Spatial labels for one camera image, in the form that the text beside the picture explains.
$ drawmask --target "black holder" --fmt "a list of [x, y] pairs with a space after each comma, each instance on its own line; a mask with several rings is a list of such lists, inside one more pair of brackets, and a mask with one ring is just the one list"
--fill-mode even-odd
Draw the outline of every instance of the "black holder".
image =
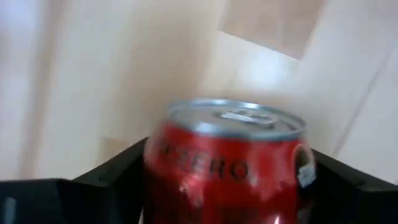
[[[0, 182], [0, 223], [138, 223], [147, 139], [74, 180]], [[398, 187], [314, 151], [310, 223], [398, 223]]]

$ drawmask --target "can lid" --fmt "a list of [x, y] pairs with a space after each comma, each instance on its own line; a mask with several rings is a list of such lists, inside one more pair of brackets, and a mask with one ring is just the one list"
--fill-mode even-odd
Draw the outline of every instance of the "can lid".
[[200, 134], [227, 138], [299, 138], [305, 122], [270, 106], [222, 99], [184, 100], [168, 109], [168, 120]]

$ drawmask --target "pull tab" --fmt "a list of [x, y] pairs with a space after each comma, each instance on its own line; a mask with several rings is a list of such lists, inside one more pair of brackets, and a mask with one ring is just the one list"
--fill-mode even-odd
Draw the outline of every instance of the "pull tab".
[[264, 113], [250, 113], [247, 110], [230, 110], [219, 113], [221, 118], [259, 124], [267, 128], [273, 128], [278, 121], [277, 118]]

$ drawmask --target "wall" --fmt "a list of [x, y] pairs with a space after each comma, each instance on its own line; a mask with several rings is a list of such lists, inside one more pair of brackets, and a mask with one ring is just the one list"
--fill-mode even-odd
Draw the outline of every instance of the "wall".
[[[393, 123], [363, 131], [379, 124], [376, 103], [383, 119], [394, 119], [394, 105], [382, 100], [394, 92], [391, 84], [384, 89], [396, 70], [394, 0], [326, 1], [300, 60], [219, 31], [227, 0], [17, 2], [38, 9], [42, 28], [20, 36], [38, 52], [34, 60], [21, 50], [17, 61], [29, 88], [0, 89], [16, 91], [0, 96], [8, 108], [1, 114], [15, 116], [1, 115], [1, 165], [13, 169], [1, 178], [73, 178], [149, 135], [169, 102], [196, 96], [289, 110], [307, 120], [315, 149], [388, 181], [398, 177], [388, 169], [396, 158]], [[0, 55], [2, 64], [19, 58]], [[381, 136], [383, 155], [375, 150]]]

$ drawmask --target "soda can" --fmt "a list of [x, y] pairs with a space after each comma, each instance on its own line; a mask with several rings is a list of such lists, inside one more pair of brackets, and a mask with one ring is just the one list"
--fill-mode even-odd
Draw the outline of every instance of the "soda can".
[[296, 223], [299, 192], [316, 178], [304, 131], [255, 103], [170, 105], [144, 151], [144, 223]]

